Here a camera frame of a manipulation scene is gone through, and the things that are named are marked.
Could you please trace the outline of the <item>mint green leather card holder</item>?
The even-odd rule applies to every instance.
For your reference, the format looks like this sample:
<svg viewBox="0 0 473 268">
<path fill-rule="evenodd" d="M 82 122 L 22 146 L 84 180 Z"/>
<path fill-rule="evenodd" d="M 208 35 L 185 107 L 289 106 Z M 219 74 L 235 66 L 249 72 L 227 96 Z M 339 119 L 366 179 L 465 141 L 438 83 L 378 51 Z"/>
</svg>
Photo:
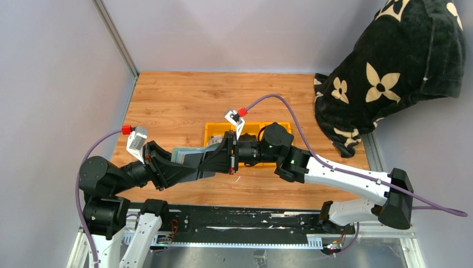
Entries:
<svg viewBox="0 0 473 268">
<path fill-rule="evenodd" d="M 178 164 L 197 168 L 207 156 L 210 156 L 219 146 L 219 143 L 205 147 L 174 147 L 172 150 L 171 161 Z M 211 178 L 216 175 L 214 171 L 196 171 L 179 181 L 187 183 L 199 179 Z"/>
</svg>

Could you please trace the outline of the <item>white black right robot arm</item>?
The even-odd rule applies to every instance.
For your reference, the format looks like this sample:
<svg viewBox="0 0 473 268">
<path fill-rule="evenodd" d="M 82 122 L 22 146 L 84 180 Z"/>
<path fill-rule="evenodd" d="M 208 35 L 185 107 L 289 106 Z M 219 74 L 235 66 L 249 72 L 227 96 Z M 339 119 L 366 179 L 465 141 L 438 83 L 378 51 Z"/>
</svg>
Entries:
<svg viewBox="0 0 473 268">
<path fill-rule="evenodd" d="M 263 127 L 259 140 L 237 140 L 234 131 L 198 165 L 200 171 L 233 174 L 239 164 L 275 163 L 275 174 L 287 182 L 322 184 L 358 195 L 347 202 L 323 203 L 318 225 L 333 233 L 349 223 L 377 220 L 394 229 L 411 227 L 413 187 L 407 173 L 362 170 L 336 163 L 292 145 L 294 136 L 274 122 Z"/>
</svg>

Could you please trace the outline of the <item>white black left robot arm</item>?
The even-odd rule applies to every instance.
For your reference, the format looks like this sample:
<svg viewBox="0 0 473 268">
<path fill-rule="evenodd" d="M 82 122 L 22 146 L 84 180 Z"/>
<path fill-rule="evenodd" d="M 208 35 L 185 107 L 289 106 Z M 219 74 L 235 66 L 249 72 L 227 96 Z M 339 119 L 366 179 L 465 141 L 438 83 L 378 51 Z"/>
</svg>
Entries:
<svg viewBox="0 0 473 268">
<path fill-rule="evenodd" d="M 152 182 L 164 190 L 193 174 L 196 168 L 173 162 L 171 153 L 154 141 L 143 146 L 142 161 L 117 167 L 101 156 L 93 156 L 81 165 L 79 188 L 85 205 L 80 213 L 88 234 L 90 267 L 142 267 L 158 231 L 170 231 L 171 243 L 181 221 L 170 215 L 164 200 L 147 199 L 141 204 L 134 235 L 125 253 L 120 252 L 127 226 L 131 201 L 118 194 Z"/>
</svg>

